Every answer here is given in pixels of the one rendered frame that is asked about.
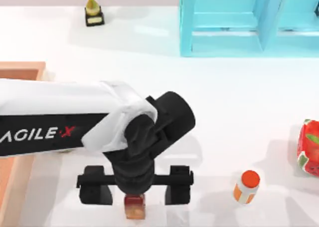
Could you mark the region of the light blue rack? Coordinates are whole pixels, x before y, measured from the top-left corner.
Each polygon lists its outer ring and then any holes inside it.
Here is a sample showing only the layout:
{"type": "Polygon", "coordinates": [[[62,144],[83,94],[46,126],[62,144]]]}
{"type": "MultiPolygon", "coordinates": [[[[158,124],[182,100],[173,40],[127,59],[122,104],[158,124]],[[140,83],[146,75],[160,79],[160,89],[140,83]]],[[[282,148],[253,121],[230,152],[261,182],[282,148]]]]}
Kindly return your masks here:
{"type": "Polygon", "coordinates": [[[179,0],[180,54],[319,57],[319,0],[179,0]]]}

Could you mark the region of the orange and white bottle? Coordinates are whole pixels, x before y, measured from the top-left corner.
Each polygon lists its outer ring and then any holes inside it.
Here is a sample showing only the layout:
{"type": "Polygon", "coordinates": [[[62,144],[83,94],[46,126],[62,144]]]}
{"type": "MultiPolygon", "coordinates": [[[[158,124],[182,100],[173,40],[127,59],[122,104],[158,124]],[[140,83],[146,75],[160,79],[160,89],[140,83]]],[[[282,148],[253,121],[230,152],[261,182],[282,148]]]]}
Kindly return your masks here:
{"type": "Polygon", "coordinates": [[[233,197],[240,204],[249,204],[253,200],[260,184],[260,176],[253,170],[246,170],[237,181],[233,197]]]}

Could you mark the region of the red sauce bottle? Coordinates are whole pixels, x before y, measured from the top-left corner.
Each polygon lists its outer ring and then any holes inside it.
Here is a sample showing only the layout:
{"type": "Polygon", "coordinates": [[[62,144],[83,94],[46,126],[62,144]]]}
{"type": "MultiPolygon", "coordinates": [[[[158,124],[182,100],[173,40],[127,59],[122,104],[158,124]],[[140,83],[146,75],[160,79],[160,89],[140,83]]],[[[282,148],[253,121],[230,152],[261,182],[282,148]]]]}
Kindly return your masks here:
{"type": "Polygon", "coordinates": [[[146,217],[145,195],[126,194],[124,198],[126,218],[129,220],[144,220],[146,217]]]}

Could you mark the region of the shallow salmon-coloured box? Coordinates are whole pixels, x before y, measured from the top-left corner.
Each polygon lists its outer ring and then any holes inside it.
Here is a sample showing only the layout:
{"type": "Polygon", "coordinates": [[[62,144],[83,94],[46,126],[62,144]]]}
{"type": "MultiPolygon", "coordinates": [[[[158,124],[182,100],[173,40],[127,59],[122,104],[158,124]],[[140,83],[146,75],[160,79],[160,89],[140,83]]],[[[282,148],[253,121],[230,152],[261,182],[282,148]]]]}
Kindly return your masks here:
{"type": "MultiPolygon", "coordinates": [[[[41,80],[45,62],[0,62],[0,78],[41,80]]],[[[35,156],[0,159],[0,227],[18,227],[35,156]]]]}

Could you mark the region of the red fruit print bag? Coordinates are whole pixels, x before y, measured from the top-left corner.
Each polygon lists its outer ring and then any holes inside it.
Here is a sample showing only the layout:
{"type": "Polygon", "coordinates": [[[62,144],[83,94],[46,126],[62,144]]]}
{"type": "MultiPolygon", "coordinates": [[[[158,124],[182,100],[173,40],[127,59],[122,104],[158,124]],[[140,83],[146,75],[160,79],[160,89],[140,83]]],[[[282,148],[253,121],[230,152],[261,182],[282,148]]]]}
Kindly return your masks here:
{"type": "Polygon", "coordinates": [[[297,163],[306,173],[319,177],[319,121],[306,119],[299,134],[297,163]]]}

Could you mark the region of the gold trophy with black base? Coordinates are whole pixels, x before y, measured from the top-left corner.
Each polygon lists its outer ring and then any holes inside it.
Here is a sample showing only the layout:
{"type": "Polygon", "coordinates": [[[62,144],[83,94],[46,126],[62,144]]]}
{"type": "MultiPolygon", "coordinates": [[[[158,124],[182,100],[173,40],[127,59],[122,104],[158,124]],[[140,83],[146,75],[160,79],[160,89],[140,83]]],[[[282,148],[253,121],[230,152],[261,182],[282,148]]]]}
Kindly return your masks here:
{"type": "Polygon", "coordinates": [[[104,25],[104,14],[95,0],[88,0],[85,6],[85,22],[87,27],[104,25]]]}

